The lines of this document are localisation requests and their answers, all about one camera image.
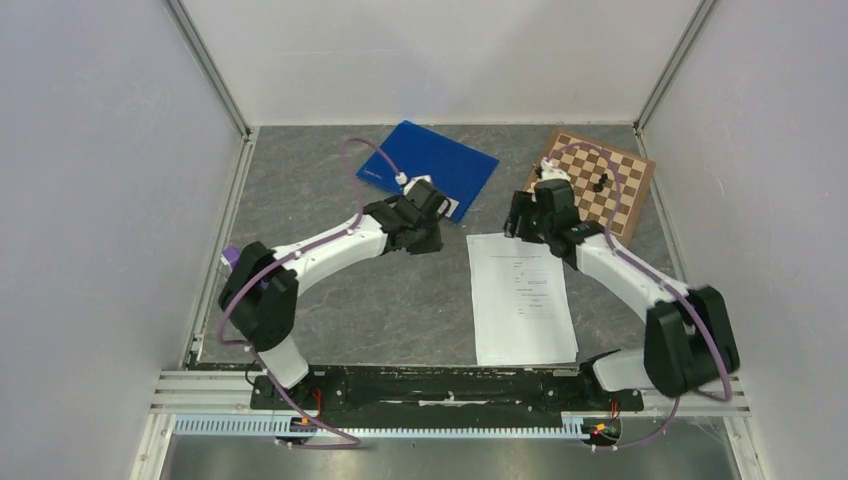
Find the blue plastic folder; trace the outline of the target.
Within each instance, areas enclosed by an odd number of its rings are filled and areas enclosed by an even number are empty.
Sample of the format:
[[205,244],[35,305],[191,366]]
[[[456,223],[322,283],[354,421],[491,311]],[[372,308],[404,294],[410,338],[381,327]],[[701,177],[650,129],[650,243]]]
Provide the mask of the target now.
[[463,219],[499,164],[494,157],[407,120],[378,148],[356,137],[344,143],[346,147],[356,144],[372,150],[356,173],[359,179],[399,196],[403,187],[397,183],[398,173],[405,174],[408,181],[427,176],[450,202],[446,218],[455,223]]

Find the white paper sheet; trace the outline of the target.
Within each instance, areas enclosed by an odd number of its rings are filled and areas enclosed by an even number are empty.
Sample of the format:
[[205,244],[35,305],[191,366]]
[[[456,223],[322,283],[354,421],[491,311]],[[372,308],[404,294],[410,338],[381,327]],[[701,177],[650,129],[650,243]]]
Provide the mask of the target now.
[[564,265],[543,244],[503,234],[466,237],[476,363],[572,363],[578,343]]

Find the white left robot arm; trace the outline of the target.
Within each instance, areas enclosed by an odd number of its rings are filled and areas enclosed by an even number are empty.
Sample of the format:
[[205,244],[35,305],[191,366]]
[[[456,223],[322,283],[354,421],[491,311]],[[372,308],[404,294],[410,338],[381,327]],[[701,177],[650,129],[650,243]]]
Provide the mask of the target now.
[[219,308],[275,379],[281,401],[301,408],[314,393],[309,365],[292,336],[300,295],[361,261],[395,251],[441,251],[439,223],[451,207],[428,177],[416,177],[401,194],[364,205],[351,219],[309,239],[273,248],[256,241],[223,252],[230,273]]

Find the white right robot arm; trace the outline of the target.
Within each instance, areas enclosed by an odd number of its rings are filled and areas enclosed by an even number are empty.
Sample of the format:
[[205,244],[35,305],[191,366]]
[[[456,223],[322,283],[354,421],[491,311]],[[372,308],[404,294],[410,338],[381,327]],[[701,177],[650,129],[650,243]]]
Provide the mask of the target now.
[[643,346],[601,354],[586,362],[577,382],[580,400],[602,408],[618,391],[653,388],[668,398],[733,396],[730,375],[740,367],[722,294],[675,280],[632,254],[600,223],[580,218],[564,179],[544,180],[533,192],[516,191],[504,222],[509,238],[541,244],[556,258],[606,287],[643,322]]

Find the black chess piece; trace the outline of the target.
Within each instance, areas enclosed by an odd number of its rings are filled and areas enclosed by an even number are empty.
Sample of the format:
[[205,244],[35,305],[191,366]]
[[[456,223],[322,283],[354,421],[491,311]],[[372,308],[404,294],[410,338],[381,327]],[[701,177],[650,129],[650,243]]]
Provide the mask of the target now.
[[608,175],[606,173],[602,174],[599,180],[592,186],[592,190],[596,193],[601,193],[607,187]]

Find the wooden chessboard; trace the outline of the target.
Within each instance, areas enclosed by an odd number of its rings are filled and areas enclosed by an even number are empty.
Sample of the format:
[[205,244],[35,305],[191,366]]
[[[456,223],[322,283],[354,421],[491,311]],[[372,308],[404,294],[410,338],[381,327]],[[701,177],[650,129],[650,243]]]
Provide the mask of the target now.
[[[533,172],[525,184],[527,192],[534,191],[537,184],[535,168],[543,157],[557,159],[559,167],[570,176],[580,216],[609,228],[628,247],[650,191],[655,162],[558,128],[534,162]],[[596,193],[592,186],[604,173],[609,177],[607,187]]]

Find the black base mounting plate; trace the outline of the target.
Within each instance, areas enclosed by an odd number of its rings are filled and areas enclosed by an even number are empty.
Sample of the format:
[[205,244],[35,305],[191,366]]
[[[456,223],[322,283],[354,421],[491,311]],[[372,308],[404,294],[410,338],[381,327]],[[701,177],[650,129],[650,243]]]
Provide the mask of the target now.
[[564,414],[641,412],[584,369],[315,365],[288,392],[343,427],[552,427]]

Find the purple plastic object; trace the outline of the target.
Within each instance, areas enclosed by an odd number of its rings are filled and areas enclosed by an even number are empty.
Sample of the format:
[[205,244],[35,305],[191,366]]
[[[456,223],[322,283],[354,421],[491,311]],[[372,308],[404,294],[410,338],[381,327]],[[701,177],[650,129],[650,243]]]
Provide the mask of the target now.
[[237,265],[240,256],[241,251],[238,247],[227,246],[222,250],[219,259],[225,268],[232,270]]

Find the aluminium frame post right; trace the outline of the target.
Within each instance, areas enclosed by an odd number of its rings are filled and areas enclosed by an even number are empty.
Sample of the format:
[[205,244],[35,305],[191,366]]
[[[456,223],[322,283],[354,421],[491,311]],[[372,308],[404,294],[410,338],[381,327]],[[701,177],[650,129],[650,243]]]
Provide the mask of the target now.
[[688,53],[694,46],[703,27],[708,23],[713,10],[719,4],[718,0],[700,0],[694,13],[667,59],[657,81],[652,87],[643,107],[633,123],[633,130],[641,136],[650,122],[667,90],[674,81]]

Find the aluminium frame post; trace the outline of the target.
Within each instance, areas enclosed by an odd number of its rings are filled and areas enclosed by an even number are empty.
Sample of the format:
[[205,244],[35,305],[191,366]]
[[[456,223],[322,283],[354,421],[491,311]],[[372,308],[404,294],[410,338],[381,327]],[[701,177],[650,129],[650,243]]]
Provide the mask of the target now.
[[238,107],[185,2],[181,0],[164,0],[163,5],[171,15],[184,42],[223,107],[230,123],[243,140],[249,140],[254,130]]
[[708,23],[713,10],[719,4],[718,0],[700,0],[694,13],[667,59],[657,81],[652,87],[643,107],[633,123],[633,130],[641,136],[650,122],[667,90],[674,81],[688,53],[694,46],[703,27]]

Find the aluminium frame post left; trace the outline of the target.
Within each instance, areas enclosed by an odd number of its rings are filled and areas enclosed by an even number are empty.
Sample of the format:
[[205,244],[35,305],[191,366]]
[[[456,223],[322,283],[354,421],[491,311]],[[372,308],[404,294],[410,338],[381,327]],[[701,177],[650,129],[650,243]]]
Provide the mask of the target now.
[[223,107],[230,123],[243,140],[249,140],[254,130],[238,107],[185,2],[181,0],[164,0],[163,5],[171,15],[184,42]]

